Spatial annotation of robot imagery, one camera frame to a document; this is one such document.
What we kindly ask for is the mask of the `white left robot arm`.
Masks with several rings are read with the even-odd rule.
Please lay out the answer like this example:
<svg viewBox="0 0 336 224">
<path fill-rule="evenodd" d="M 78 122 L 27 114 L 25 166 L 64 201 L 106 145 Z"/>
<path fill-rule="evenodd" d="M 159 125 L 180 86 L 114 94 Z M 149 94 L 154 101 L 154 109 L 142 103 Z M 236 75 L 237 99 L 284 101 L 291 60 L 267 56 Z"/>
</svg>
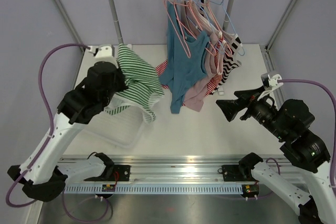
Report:
<svg viewBox="0 0 336 224">
<path fill-rule="evenodd" d="M 38 147 L 24 163 L 13 165 L 7 171 L 14 182 L 22 184 L 22 191 L 28 198 L 49 202 L 69 184 L 113 178 L 114 162 L 104 153 L 72 165 L 60 165 L 58 161 L 73 139 L 104 111 L 113 95 L 127 88 L 119 67 L 99 61 L 88 69 L 87 76 L 73 90 L 65 94 L 52 127 Z"/>
</svg>

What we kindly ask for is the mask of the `green striped tank top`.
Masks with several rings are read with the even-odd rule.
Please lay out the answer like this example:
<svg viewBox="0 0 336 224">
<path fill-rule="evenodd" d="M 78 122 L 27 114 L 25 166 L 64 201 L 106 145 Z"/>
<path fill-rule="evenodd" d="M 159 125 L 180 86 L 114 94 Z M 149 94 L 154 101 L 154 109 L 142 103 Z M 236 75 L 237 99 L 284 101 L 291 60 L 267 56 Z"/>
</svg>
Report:
<svg viewBox="0 0 336 224">
<path fill-rule="evenodd" d="M 125 44 L 118 46 L 117 63 L 128 88 L 117 92 L 104 111 L 117 115 L 133 106 L 141 110 L 145 123 L 154 122 L 156 114 L 153 107 L 164 96 L 155 68 Z"/>
</svg>

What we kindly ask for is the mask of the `mauve pink tank top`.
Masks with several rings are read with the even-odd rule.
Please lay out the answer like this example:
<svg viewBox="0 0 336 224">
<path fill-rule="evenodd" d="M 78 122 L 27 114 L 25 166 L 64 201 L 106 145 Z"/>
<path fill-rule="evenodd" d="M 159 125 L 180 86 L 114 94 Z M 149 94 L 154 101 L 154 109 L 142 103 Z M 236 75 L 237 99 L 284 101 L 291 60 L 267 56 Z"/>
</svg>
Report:
<svg viewBox="0 0 336 224">
<path fill-rule="evenodd" d="M 213 27 L 209 20 L 199 12 L 199 7 L 195 2 L 185 2 L 180 13 L 182 24 L 187 28 L 187 32 L 198 36 L 204 31 L 206 38 L 209 39 L 204 49 L 204 59 L 201 62 L 201 66 L 205 68 L 205 77 L 189 88 L 184 98 L 186 107 L 199 112 L 203 107 L 204 98 L 214 91 L 222 78 L 224 54 L 219 50 L 226 42 L 223 41 L 222 32 Z"/>
</svg>

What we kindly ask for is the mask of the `teal blue tank top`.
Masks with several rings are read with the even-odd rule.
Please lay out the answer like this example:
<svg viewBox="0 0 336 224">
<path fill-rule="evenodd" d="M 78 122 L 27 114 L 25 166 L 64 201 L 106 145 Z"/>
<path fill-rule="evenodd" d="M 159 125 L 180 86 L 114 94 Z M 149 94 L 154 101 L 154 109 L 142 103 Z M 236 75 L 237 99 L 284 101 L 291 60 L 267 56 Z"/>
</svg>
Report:
<svg viewBox="0 0 336 224">
<path fill-rule="evenodd" d="M 174 7 L 168 3 L 167 10 L 173 19 L 173 24 L 177 26 L 175 21 Z M 191 52 L 188 58 L 173 25 L 167 17 L 167 66 L 160 75 L 160 82 L 167 86 L 171 93 L 170 110 L 173 114 L 178 114 L 183 105 L 185 95 L 198 80 L 205 77 L 205 68 L 201 66 L 204 59 L 204 49 L 209 43 L 206 33 L 203 31 L 197 37 L 190 36 L 182 26 L 185 34 L 186 43 Z"/>
</svg>

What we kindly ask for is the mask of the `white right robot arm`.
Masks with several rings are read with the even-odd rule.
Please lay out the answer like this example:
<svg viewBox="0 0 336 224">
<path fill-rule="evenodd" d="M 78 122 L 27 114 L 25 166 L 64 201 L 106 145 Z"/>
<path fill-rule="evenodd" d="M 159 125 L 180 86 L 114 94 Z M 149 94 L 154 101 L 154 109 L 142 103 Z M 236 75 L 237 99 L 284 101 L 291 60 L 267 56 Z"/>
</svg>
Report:
<svg viewBox="0 0 336 224">
<path fill-rule="evenodd" d="M 235 100 L 216 100 L 225 118 L 231 122 L 238 112 L 240 120 L 255 119 L 282 144 L 280 150 L 305 180 L 306 193 L 274 172 L 255 153 L 238 163 L 239 176 L 265 184 L 286 202 L 300 223 L 335 223 L 335 193 L 331 184 L 331 156 L 324 141 L 309 130 L 315 120 L 302 100 L 289 99 L 277 109 L 268 103 L 269 95 L 260 87 L 236 91 Z"/>
</svg>

